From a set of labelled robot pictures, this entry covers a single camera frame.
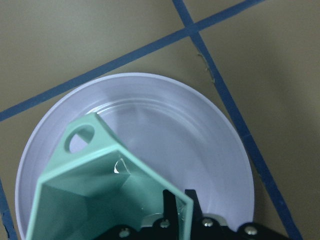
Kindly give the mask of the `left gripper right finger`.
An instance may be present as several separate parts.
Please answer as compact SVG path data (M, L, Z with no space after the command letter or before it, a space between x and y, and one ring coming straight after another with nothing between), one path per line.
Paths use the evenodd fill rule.
M184 193L193 200L191 240L231 240L227 221L220 215L203 213L194 189L185 189Z

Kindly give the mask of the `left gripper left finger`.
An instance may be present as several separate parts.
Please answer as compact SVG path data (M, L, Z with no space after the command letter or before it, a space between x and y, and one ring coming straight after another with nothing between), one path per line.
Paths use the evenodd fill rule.
M178 240L179 220L176 197L164 190L163 217L155 220L151 227L142 227L139 231L129 225L116 225L105 231L97 240Z

